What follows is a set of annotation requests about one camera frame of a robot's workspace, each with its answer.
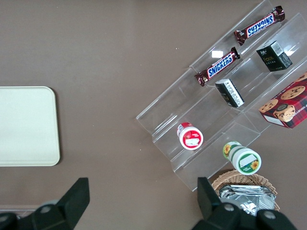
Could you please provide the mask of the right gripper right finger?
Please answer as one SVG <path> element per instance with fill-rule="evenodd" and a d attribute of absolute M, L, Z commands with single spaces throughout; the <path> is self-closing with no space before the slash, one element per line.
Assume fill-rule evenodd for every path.
<path fill-rule="evenodd" d="M 194 230 L 294 230 L 281 212 L 263 209 L 256 216 L 231 203 L 223 203 L 206 177 L 198 178 L 198 204 L 203 216 Z"/>

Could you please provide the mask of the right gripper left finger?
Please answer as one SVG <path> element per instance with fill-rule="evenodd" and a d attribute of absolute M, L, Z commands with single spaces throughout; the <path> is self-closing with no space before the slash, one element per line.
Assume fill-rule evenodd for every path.
<path fill-rule="evenodd" d="M 90 203 L 89 179 L 79 178 L 55 204 L 46 204 L 30 215 L 17 218 L 13 212 L 1 213 L 2 230 L 72 230 Z"/>

